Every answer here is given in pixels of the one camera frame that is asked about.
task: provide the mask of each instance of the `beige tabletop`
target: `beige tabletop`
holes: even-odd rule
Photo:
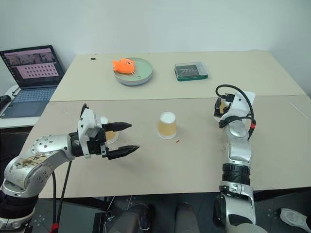
[[[149,82],[125,86],[116,80],[112,61],[127,57],[139,57],[151,63],[154,74]],[[174,65],[196,61],[207,65],[209,78],[177,81]],[[220,84],[233,84],[257,96],[305,95],[270,52],[252,50],[77,55],[51,101],[212,98]]]
[[[215,101],[216,98],[87,101],[91,109],[111,121],[133,124],[120,132],[110,148],[140,148],[111,161],[101,156],[76,158],[65,197],[217,192],[226,144],[225,133],[213,118]],[[22,151],[37,137],[76,131],[83,103],[50,102]],[[176,114],[178,128],[174,139],[164,140],[156,133],[163,111]],[[257,96],[254,111],[257,127],[250,142],[251,184],[255,190],[311,186],[310,98]],[[67,164],[56,169],[58,197],[66,169]],[[51,179],[40,197],[52,197]]]

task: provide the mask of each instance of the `orange toy fish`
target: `orange toy fish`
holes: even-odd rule
[[[113,70],[123,74],[131,74],[135,72],[134,61],[122,58],[120,61],[112,61]]]

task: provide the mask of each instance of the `plastic cup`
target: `plastic cup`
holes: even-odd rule
[[[108,124],[109,120],[105,116],[101,116],[102,124]],[[119,137],[119,132],[108,131],[106,132],[107,144],[114,143]]]
[[[176,116],[171,112],[164,112],[160,116],[157,134],[163,139],[172,139],[176,136]]]

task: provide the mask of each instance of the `white wall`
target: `white wall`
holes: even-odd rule
[[[0,0],[0,50],[52,44],[66,69],[79,53],[270,50],[311,94],[310,24],[310,0]]]

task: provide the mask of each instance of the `person's foot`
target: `person's foot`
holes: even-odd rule
[[[280,218],[290,226],[300,227],[306,232],[311,233],[311,229],[307,226],[307,217],[295,210],[282,208]]]

